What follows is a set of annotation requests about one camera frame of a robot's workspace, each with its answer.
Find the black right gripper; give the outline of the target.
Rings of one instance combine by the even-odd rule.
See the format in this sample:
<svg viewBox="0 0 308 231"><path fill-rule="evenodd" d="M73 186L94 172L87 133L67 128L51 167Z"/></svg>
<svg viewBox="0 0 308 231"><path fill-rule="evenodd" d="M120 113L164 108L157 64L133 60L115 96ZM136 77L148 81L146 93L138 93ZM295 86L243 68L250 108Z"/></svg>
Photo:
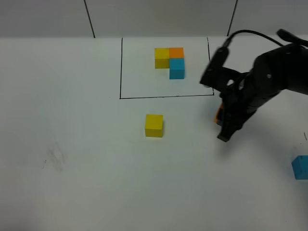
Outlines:
<svg viewBox="0 0 308 231"><path fill-rule="evenodd" d="M220 93L224 112L223 121L217 123L221 126L217 138L224 142L262 106L262 75L258 72L242 74L238 82L228 82L232 84L228 92Z"/></svg>

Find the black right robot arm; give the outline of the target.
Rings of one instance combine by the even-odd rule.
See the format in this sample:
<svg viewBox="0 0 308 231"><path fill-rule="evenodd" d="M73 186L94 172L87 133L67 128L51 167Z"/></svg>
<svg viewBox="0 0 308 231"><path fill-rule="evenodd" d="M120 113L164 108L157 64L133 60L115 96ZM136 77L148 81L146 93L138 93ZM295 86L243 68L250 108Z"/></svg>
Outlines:
<svg viewBox="0 0 308 231"><path fill-rule="evenodd" d="M239 73L221 93L218 139L227 142L259 107L283 90L308 93L308 51L289 44L258 56L252 69Z"/></svg>

